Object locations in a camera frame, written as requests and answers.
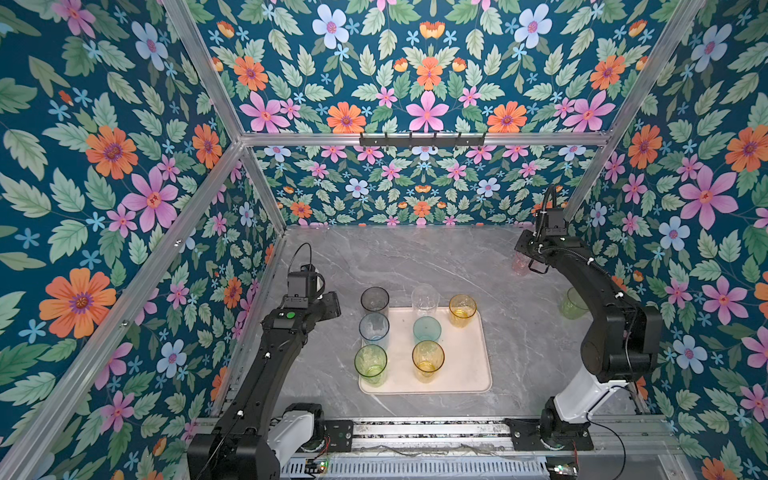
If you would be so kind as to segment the pink tumbler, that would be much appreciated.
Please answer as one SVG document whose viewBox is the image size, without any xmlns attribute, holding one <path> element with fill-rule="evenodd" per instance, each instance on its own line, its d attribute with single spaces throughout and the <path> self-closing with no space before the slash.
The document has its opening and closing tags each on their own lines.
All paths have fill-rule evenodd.
<svg viewBox="0 0 768 480">
<path fill-rule="evenodd" d="M 512 263 L 513 272 L 520 277 L 528 275 L 530 273 L 530 261 L 531 259 L 528 256 L 516 252 Z"/>
</svg>

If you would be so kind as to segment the grey smoky tumbler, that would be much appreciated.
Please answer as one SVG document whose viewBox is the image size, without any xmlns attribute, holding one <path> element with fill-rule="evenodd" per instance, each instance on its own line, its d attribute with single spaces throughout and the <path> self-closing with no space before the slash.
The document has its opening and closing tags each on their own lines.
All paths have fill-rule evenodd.
<svg viewBox="0 0 768 480">
<path fill-rule="evenodd" d="M 360 304 L 366 314 L 378 313 L 387 316 L 390 305 L 390 295 L 381 286 L 365 289 L 360 297 Z"/>
</svg>

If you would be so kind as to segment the light blue tumbler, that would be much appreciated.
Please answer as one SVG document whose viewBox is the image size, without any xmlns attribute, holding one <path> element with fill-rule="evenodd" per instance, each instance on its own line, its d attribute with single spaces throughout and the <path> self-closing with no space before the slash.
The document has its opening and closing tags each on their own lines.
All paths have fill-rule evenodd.
<svg viewBox="0 0 768 480">
<path fill-rule="evenodd" d="M 360 320 L 358 330 L 364 345 L 388 348 L 390 323 L 386 315 L 378 312 L 366 314 Z"/>
</svg>

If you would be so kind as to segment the tall green faceted tumbler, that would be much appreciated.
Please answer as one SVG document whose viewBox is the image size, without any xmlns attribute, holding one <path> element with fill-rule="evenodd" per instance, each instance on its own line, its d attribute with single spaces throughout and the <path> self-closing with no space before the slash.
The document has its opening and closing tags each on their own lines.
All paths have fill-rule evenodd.
<svg viewBox="0 0 768 480">
<path fill-rule="evenodd" d="M 362 346 L 354 357 L 354 368 L 359 379 L 373 387 L 379 387 L 385 382 L 387 365 L 386 350 L 375 344 Z"/>
</svg>

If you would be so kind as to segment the clear glass tumbler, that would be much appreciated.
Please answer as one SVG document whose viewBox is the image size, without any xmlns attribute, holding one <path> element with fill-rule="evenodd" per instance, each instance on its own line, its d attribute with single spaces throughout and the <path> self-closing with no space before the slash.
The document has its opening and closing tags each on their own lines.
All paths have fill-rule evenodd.
<svg viewBox="0 0 768 480">
<path fill-rule="evenodd" d="M 413 311 L 417 318 L 433 316 L 440 303 L 440 293 L 429 284 L 417 285 L 411 294 Z"/>
</svg>

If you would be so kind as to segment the teal dotted tumbler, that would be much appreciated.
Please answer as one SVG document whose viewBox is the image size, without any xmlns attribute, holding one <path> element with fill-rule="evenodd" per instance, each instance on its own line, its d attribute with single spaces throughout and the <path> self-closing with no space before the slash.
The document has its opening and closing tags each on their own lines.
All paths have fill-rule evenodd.
<svg viewBox="0 0 768 480">
<path fill-rule="evenodd" d="M 442 326 L 436 318 L 422 316 L 414 322 L 412 331 L 416 343 L 438 342 L 442 335 Z"/>
</svg>

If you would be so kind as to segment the short yellow tumbler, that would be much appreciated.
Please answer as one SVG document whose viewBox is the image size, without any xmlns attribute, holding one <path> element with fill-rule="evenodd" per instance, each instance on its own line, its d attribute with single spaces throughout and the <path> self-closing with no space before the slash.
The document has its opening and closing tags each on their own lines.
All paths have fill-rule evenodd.
<svg viewBox="0 0 768 480">
<path fill-rule="evenodd" d="M 468 294 L 457 294 L 449 300 L 450 323 L 456 328 L 465 328 L 477 313 L 477 303 Z"/>
</svg>

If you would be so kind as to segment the tall yellow tumbler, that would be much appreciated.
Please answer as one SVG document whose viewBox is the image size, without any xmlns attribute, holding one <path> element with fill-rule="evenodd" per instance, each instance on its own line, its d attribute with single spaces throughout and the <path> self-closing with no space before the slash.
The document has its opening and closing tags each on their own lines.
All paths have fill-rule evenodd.
<svg viewBox="0 0 768 480">
<path fill-rule="evenodd" d="M 418 342 L 411 353 L 416 378 L 422 383 L 431 382 L 445 363 L 442 346 L 432 340 Z"/>
</svg>

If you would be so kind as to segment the beige plastic tray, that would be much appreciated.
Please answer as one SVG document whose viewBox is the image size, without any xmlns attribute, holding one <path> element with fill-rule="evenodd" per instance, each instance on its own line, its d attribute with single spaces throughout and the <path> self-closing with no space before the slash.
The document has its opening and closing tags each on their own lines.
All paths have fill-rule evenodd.
<svg viewBox="0 0 768 480">
<path fill-rule="evenodd" d="M 451 323 L 447 307 L 439 307 L 435 318 L 440 323 L 437 340 L 445 353 L 443 366 L 425 376 L 412 360 L 417 344 L 413 325 L 417 320 L 410 307 L 389 310 L 390 333 L 386 345 L 387 366 L 383 382 L 373 385 L 358 378 L 360 390 L 369 395 L 431 395 L 484 393 L 492 386 L 490 361 L 481 316 L 476 313 L 465 327 Z"/>
</svg>

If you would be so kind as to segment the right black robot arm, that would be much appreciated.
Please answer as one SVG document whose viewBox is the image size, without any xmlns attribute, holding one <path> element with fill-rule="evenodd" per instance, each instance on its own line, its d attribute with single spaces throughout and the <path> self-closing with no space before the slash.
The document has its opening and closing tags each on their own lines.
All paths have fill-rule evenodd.
<svg viewBox="0 0 768 480">
<path fill-rule="evenodd" d="M 661 313 L 624 292 L 577 237 L 525 230 L 515 250 L 531 264 L 562 274 L 592 317 L 580 346 L 582 366 L 564 390 L 547 400 L 537 426 L 539 441 L 549 449 L 583 448 L 591 443 L 591 415 L 656 368 Z"/>
</svg>

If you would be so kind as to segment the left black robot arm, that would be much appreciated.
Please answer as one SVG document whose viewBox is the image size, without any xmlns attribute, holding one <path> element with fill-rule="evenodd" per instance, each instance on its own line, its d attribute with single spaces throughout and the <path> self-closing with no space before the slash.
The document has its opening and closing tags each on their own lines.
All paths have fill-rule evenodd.
<svg viewBox="0 0 768 480">
<path fill-rule="evenodd" d="M 298 403 L 272 422 L 284 382 L 317 323 L 339 317 L 337 294 L 315 299 L 286 295 L 262 321 L 256 358 L 235 399 L 209 434 L 186 454 L 192 479 L 278 479 L 302 446 L 325 440 L 324 412 Z"/>
</svg>

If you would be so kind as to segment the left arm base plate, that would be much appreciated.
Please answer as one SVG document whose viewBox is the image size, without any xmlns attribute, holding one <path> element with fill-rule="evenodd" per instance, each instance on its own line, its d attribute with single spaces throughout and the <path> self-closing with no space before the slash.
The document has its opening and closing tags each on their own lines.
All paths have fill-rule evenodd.
<svg viewBox="0 0 768 480">
<path fill-rule="evenodd" d="M 310 440 L 301 453 L 349 453 L 352 451 L 355 423 L 352 420 L 325 420 L 315 425 Z"/>
</svg>

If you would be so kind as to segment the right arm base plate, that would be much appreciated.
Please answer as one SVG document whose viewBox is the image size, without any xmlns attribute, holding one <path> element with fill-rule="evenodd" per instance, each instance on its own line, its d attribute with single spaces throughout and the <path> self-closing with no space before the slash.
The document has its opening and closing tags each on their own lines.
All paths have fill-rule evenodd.
<svg viewBox="0 0 768 480">
<path fill-rule="evenodd" d="M 503 423 L 510 430 L 515 451 L 594 450 L 589 423 L 542 422 L 540 419 L 523 418 L 506 418 Z"/>
</svg>

